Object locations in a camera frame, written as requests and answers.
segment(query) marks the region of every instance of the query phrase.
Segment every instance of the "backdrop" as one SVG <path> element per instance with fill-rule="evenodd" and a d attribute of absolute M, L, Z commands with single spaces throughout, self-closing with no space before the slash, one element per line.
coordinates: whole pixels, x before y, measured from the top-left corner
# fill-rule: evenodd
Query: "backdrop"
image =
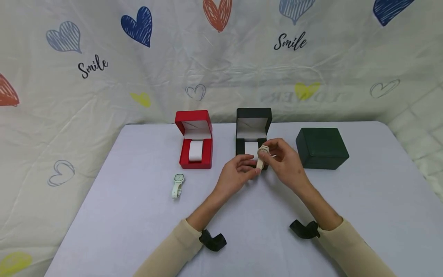
<path fill-rule="evenodd" d="M 43 276 L 121 127 L 379 120 L 443 199 L 440 0 L 2 0 L 0 276 Z"/>

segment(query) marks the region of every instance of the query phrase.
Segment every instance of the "white watch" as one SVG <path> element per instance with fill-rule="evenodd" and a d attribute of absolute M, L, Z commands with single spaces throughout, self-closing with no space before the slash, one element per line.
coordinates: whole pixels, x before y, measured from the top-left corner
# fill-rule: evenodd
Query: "white watch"
<path fill-rule="evenodd" d="M 269 147 L 266 145 L 260 146 L 260 148 L 258 148 L 258 151 L 257 151 L 257 156 L 258 156 L 258 152 L 260 152 L 260 151 L 265 151 L 269 154 Z M 260 170 L 262 170 L 263 167 L 264 167 L 264 162 L 260 158 L 258 158 L 256 168 L 259 168 Z"/>
<path fill-rule="evenodd" d="M 185 175 L 184 174 L 176 174 L 174 176 L 174 187 L 172 188 L 172 198 L 180 198 L 180 195 L 182 194 L 182 184 L 185 181 Z"/>

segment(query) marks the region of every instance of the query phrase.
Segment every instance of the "red watch box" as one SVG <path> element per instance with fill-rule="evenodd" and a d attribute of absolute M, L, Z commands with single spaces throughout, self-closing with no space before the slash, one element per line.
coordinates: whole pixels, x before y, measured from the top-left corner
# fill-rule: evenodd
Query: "red watch box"
<path fill-rule="evenodd" d="M 212 167 L 212 124 L 207 110 L 178 111 L 175 124 L 183 134 L 180 165 L 183 169 L 209 169 Z M 202 161 L 189 161 L 191 141 L 202 140 Z"/>

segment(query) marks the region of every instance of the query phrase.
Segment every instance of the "person's left hand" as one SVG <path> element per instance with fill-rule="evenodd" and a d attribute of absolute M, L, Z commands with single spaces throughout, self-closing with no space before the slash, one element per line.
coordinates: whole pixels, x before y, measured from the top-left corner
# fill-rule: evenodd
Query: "person's left hand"
<path fill-rule="evenodd" d="M 259 168 L 252 168 L 248 165 L 257 165 L 257 161 L 251 160 L 253 155 L 237 155 L 227 162 L 223 167 L 217 185 L 215 185 L 213 195 L 222 197 L 227 201 L 236 194 L 243 185 L 260 174 Z"/>

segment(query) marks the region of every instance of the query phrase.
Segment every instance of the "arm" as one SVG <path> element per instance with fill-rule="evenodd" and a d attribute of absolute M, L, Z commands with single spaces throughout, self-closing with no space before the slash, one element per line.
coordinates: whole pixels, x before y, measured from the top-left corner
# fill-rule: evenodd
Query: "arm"
<path fill-rule="evenodd" d="M 366 244 L 352 225 L 323 199 L 310 183 L 298 153 L 283 139 L 265 142 L 270 155 L 259 152 L 282 183 L 305 204 L 319 224 L 320 244 L 348 277 L 395 277 L 389 267 Z"/>
<path fill-rule="evenodd" d="M 238 155 L 225 164 L 218 182 L 206 200 L 154 250 L 134 277 L 174 277 L 201 249 L 199 238 L 220 208 L 243 185 L 260 173 L 252 155 Z"/>

